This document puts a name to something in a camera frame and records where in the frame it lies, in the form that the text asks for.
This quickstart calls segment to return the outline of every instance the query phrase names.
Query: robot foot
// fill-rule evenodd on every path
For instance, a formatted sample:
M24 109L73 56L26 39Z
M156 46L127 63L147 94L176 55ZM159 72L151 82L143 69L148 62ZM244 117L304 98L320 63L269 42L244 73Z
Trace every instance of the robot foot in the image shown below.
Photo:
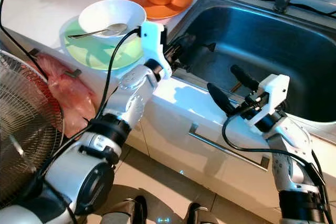
M113 206L111 212L102 216L100 224L145 224L146 218L146 200L143 196L137 196Z
M218 224L216 217L198 203L191 203L188 208L186 224Z

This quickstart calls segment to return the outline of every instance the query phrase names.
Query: green plate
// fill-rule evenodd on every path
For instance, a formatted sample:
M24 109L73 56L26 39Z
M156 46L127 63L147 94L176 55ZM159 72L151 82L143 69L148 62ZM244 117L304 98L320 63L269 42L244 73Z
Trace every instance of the green plate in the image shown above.
M78 62L93 69L107 70L115 46L109 46L90 36L81 39L70 39L67 36L85 33L78 21L70 23L65 30L64 42L70 55ZM126 40L118 50L112 69L126 67L143 56L140 38Z

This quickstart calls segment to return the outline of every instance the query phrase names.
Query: drawer handle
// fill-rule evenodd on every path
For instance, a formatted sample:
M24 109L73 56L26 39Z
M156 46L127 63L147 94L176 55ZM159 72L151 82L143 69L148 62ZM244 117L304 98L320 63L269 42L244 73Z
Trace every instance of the drawer handle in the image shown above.
M193 123L191 125L191 127L190 127L190 130L189 130L188 134L190 136L193 136L194 138L202 141L203 143L206 143L206 144L208 144L208 145L210 145L212 147L215 147L216 149L218 149L218 150L220 150L220 151L222 151L222 152L224 152L224 153L226 153L226 154L228 154L228 155L230 155L232 157L239 158L239 159L241 159L241 160L243 160L243 161L245 161L245 162L247 162L247 163L249 163L251 165L257 166L258 168L260 168L262 170L265 170L265 171L268 170L268 165L269 165L269 161L270 161L268 157L263 156L261 158L260 163L257 163L257 162L255 162L252 159L246 158L246 157L244 157L244 156L242 156L242 155L240 155L240 154L238 154L236 152L233 152L233 151L227 149L226 147L224 147L224 146L222 146L220 144L217 144L214 141L211 141L211 140L209 140L209 139L207 139L207 138L205 138L205 137L197 134L196 133L197 128L198 128L198 125L195 124L195 123Z

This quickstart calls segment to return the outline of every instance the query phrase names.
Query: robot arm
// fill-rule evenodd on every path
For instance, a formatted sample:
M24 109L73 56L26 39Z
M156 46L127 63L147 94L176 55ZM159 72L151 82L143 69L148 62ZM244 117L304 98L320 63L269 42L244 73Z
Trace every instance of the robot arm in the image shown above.
M144 22L140 30L147 62L121 78L101 117L91 120L91 128L51 164L38 196L2 209L0 223L70 223L105 202L122 145L158 82L171 76L171 64L182 52L180 44L165 45L163 25Z
M258 83L236 65L231 71L252 90L245 97L245 102L237 108L233 107L226 95L213 84L208 85L209 92L229 118L240 115L252 131L262 134L270 149L233 145L225 134L230 119L223 126L225 141L240 151L272 152L272 172L279 191L281 224L324 223L324 213L328 223L332 223L323 176L315 168L318 166L313 156L312 139L281 109L281 103L287 96L289 77L271 74Z
M145 22L141 26L142 47L148 61L122 77L102 116L92 120L90 130L52 163L45 176L46 185L50 186L44 185L37 197L2 209L0 223L69 223L75 218L71 213L88 215L105 202L122 145L141 118L158 82L171 76L171 65L183 52L181 45L195 39L182 37L182 41L165 47L165 33L160 24ZM262 132L273 150L304 160L303 163L283 153L273 153L281 223L324 223L328 200L322 175L313 165L309 134L277 107L286 98L289 78L271 75L258 83L237 66L232 71L254 92L235 108L219 89L209 85L209 92L219 107L229 116L240 115L246 119L251 129Z

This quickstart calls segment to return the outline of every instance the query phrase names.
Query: pink plastic bag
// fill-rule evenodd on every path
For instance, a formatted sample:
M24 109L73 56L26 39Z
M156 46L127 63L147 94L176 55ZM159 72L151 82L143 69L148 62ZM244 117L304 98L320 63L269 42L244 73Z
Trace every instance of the pink plastic bag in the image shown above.
M96 95L78 78L73 78L65 71L71 72L59 61L47 54L38 54L37 63L48 76L49 89L59 102L65 121L65 135L71 137L87 126L87 120L95 114L93 101Z

